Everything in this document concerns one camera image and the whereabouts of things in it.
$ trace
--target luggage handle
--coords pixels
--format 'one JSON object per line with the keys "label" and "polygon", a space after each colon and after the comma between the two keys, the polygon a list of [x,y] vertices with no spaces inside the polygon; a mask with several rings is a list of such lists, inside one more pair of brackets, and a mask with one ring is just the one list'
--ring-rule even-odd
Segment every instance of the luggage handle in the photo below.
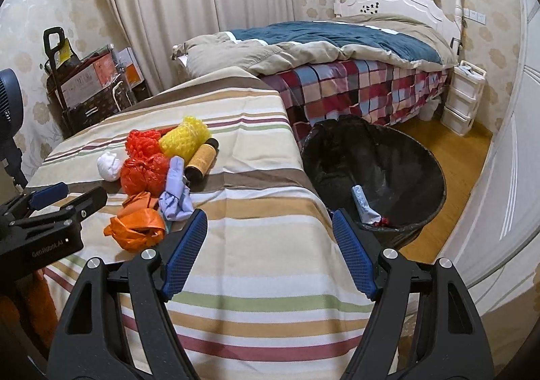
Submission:
{"label": "luggage handle", "polygon": [[[51,35],[58,34],[59,42],[58,44],[51,48]],[[45,47],[45,54],[49,57],[51,66],[54,64],[56,66],[55,54],[62,49],[66,41],[64,30],[59,26],[54,28],[49,28],[48,30],[43,31],[43,46]]]}

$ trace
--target wooden floor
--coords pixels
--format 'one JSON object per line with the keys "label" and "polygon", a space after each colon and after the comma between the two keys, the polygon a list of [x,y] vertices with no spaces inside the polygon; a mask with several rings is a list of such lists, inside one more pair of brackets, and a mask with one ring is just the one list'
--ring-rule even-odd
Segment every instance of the wooden floor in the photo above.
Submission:
{"label": "wooden floor", "polygon": [[447,199],[441,212],[424,227],[420,236],[401,252],[414,261],[432,263],[460,218],[471,190],[480,176],[488,154],[491,133],[475,125],[460,137],[436,118],[429,122],[417,118],[395,127],[432,151],[444,171]]}

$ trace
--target white plastic drawer unit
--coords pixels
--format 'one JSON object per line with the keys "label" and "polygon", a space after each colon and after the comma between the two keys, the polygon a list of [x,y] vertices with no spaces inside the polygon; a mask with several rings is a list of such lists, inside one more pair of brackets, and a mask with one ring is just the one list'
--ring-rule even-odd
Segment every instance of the white plastic drawer unit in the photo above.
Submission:
{"label": "white plastic drawer unit", "polygon": [[465,136],[471,129],[474,119],[465,118],[459,113],[450,110],[450,108],[445,107],[442,113],[441,122],[445,127],[448,127],[455,134],[458,134],[459,136]]}
{"label": "white plastic drawer unit", "polygon": [[478,107],[480,105],[480,97],[482,91],[480,90],[478,99],[471,98],[460,90],[450,88],[448,91],[448,97],[446,98],[445,106],[451,110],[458,112],[465,118],[472,118],[476,116]]}
{"label": "white plastic drawer unit", "polygon": [[479,99],[485,84],[486,71],[463,60],[454,68],[452,88],[469,98]]}

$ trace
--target blue gripper pad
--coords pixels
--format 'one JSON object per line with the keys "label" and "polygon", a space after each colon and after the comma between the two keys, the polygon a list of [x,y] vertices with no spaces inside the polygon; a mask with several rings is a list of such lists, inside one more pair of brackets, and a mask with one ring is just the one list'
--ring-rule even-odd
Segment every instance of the blue gripper pad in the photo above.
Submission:
{"label": "blue gripper pad", "polygon": [[208,219],[204,211],[200,211],[188,227],[171,259],[165,264],[165,277],[161,292],[169,301],[184,288],[193,263],[206,238],[207,230]]}
{"label": "blue gripper pad", "polygon": [[28,205],[30,208],[40,211],[59,200],[65,199],[68,193],[68,186],[64,182],[60,182],[41,191],[34,192]]}
{"label": "blue gripper pad", "polygon": [[334,213],[332,230],[341,255],[343,255],[350,275],[353,277],[354,285],[373,301],[377,292],[374,282],[373,263],[341,211]]}

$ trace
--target bed headboard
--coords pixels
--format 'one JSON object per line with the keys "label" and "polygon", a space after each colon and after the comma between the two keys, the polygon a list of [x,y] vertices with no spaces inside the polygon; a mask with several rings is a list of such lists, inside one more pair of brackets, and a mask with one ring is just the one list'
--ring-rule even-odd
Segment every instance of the bed headboard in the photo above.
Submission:
{"label": "bed headboard", "polygon": [[448,45],[457,53],[463,30],[463,6],[456,0],[454,21],[448,20],[435,0],[334,0],[336,17],[355,16],[358,14],[401,14],[419,20],[446,39]]}

